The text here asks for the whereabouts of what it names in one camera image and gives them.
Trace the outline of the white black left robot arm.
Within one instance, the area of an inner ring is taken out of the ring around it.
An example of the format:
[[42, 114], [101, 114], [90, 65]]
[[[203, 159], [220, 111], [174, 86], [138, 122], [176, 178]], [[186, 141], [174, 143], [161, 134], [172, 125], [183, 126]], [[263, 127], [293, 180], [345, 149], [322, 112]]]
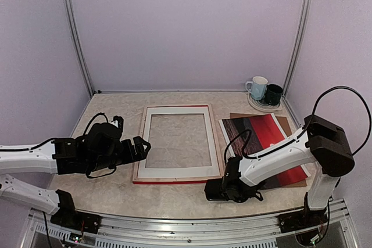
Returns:
[[26, 172], [56, 175], [84, 174], [146, 159], [151, 144], [140, 136], [122, 140], [118, 121], [95, 123], [87, 134], [77, 138], [52, 138], [36, 146], [1, 149], [1, 198], [30, 206], [58, 217], [68, 227], [77, 227], [81, 214], [70, 193], [36, 187], [13, 177]]

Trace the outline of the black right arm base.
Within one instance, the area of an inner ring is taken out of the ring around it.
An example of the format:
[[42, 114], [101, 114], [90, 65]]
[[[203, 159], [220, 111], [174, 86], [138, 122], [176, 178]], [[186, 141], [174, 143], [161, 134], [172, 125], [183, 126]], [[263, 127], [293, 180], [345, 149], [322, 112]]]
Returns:
[[303, 209], [278, 216], [280, 231], [287, 233], [325, 224], [329, 220], [326, 212], [327, 207], [321, 210], [311, 210], [307, 195], [305, 195]]

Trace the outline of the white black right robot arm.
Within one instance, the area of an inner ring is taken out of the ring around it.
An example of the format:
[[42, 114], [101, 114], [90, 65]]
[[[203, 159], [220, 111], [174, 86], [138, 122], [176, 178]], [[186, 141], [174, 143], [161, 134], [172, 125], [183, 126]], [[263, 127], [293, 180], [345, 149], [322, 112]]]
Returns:
[[305, 119], [305, 128], [257, 153], [228, 160], [224, 176], [205, 185], [209, 201], [243, 203], [263, 201], [260, 189], [266, 179], [307, 163], [317, 167], [313, 184], [305, 195], [306, 207], [297, 215], [303, 227], [311, 226], [327, 207], [338, 180], [350, 173], [355, 160], [343, 128], [317, 115]]

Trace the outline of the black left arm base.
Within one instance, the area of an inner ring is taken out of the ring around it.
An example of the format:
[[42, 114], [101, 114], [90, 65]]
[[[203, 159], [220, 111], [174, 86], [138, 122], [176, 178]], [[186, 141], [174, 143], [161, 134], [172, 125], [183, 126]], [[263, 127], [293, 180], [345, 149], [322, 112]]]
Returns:
[[75, 208], [70, 193], [58, 189], [58, 211], [51, 215], [51, 223], [76, 231], [97, 234], [102, 217], [97, 214], [85, 213]]

